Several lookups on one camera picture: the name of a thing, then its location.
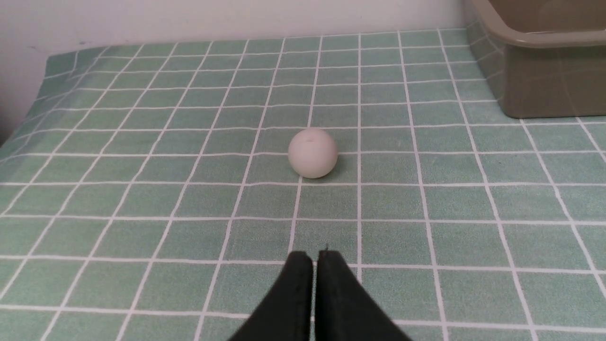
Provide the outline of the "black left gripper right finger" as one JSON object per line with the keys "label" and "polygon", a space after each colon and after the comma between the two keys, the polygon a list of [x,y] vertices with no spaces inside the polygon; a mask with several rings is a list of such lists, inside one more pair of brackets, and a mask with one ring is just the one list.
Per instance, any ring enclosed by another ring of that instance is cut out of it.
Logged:
{"label": "black left gripper right finger", "polygon": [[317,341],[409,341],[370,297],[340,252],[321,250],[316,269]]}

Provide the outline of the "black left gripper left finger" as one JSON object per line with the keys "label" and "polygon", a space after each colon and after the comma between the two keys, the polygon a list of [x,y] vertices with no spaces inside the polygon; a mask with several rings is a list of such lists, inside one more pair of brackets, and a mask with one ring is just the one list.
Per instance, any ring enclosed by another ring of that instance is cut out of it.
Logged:
{"label": "black left gripper left finger", "polygon": [[231,341],[307,341],[312,307],[312,260],[292,251],[279,276]]}

